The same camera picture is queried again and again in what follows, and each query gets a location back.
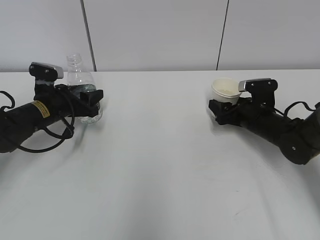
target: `black cable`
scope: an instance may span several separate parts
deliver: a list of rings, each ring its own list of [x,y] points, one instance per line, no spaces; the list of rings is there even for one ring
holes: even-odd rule
[[[51,137],[54,137],[56,139],[71,139],[74,136],[74,124],[75,124],[75,110],[74,110],[74,106],[72,105],[70,99],[68,98],[68,96],[66,94],[64,94],[62,91],[59,91],[59,94],[61,94],[65,100],[67,101],[70,110],[71,110],[71,123],[69,124],[68,121],[60,116],[61,121],[65,124],[66,128],[63,131],[62,135],[56,134],[52,131],[50,131],[47,127],[44,127],[42,130],[44,130],[48,135],[50,135]]]
[[[70,110],[71,110],[71,123],[69,124],[67,122],[67,120],[60,116],[61,120],[63,121],[63,123],[65,124],[66,128],[65,130],[63,131],[63,134],[62,135],[58,135],[52,131],[50,131],[47,127],[45,127],[43,130],[49,134],[50,136],[54,137],[54,138],[57,138],[57,139],[60,139],[59,142],[57,142],[55,145],[53,146],[50,146],[50,147],[47,147],[47,148],[43,148],[43,149],[30,149],[30,148],[26,148],[24,146],[21,146],[19,144],[17,144],[16,142],[12,141],[11,139],[9,139],[8,137],[5,137],[5,136],[2,136],[2,138],[4,138],[7,142],[9,142],[10,144],[12,144],[13,146],[15,146],[17,149],[20,149],[24,152],[27,152],[27,153],[33,153],[33,154],[40,154],[40,153],[45,153],[45,152],[48,152],[48,151],[51,151],[57,147],[59,147],[66,139],[70,139],[73,137],[74,135],[74,124],[75,124],[75,110],[74,110],[74,107],[69,99],[69,97],[64,94],[62,91],[58,91],[58,93],[60,93],[67,101],[69,107],[70,107]],[[0,111],[3,111],[4,112],[4,109],[13,109],[15,107],[15,99],[9,94],[7,93],[6,91],[0,91],[0,94],[4,94],[5,96],[7,96],[10,100],[11,100],[11,106],[2,106],[0,108]],[[69,136],[66,136],[66,132],[69,131],[70,132],[70,135]]]
[[[11,106],[2,106],[0,107],[0,111],[4,111],[5,109],[13,109],[16,106],[16,102],[13,96],[11,96],[6,91],[0,91],[0,94],[5,95],[11,101]]]
[[[315,109],[311,109],[311,108],[309,107],[309,105],[308,105],[305,101],[296,101],[296,102],[292,103],[290,106],[288,106],[288,107],[284,110],[283,116],[284,116],[284,117],[288,117],[288,113],[289,113],[290,109],[292,109],[295,105],[298,105],[298,104],[303,104],[303,106],[305,107],[305,109],[307,109],[307,110],[310,111],[310,112],[314,112],[314,111],[315,111]]]

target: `white paper cup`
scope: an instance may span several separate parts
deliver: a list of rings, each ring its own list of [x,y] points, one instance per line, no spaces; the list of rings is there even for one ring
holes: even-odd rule
[[[232,78],[218,78],[211,85],[212,98],[218,102],[235,105],[241,95],[238,85],[239,83]]]

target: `bottle neck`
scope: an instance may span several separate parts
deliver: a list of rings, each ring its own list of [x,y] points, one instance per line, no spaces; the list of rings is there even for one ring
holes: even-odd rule
[[[83,62],[79,63],[69,63],[68,62],[68,71],[69,72],[87,72]]]

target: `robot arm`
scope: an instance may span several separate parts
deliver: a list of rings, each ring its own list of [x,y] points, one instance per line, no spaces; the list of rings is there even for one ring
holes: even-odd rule
[[[277,81],[271,78],[242,81],[239,92],[249,92],[251,97],[240,97],[235,105],[213,99],[209,108],[220,125],[246,128],[278,146],[291,162],[305,165],[320,153],[320,104],[312,110],[305,102],[295,102],[282,113],[275,109],[277,88]],[[289,110],[299,103],[313,113],[304,120],[290,119]]]

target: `white table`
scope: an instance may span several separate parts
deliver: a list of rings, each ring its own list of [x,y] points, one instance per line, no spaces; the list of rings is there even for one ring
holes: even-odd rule
[[[52,152],[0,155],[1,240],[320,239],[320,157],[294,165],[264,139],[213,124],[207,113],[218,77],[274,78],[278,109],[313,106],[320,70],[93,76],[105,93],[96,125],[77,123],[74,138]],[[32,101],[28,73],[0,79],[17,106]],[[309,114],[303,106],[290,112]],[[38,132],[23,145],[55,142]]]

